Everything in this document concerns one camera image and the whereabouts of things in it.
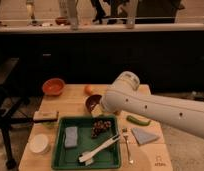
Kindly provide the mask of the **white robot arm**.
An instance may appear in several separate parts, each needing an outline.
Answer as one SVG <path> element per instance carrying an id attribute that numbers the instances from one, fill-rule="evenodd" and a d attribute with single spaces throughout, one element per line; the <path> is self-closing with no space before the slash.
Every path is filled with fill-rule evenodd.
<path id="1" fill-rule="evenodd" d="M 204 102 L 146 95 L 139 86 L 136 74 L 122 72 L 102 95 L 103 110 L 139 114 L 204 139 Z"/>

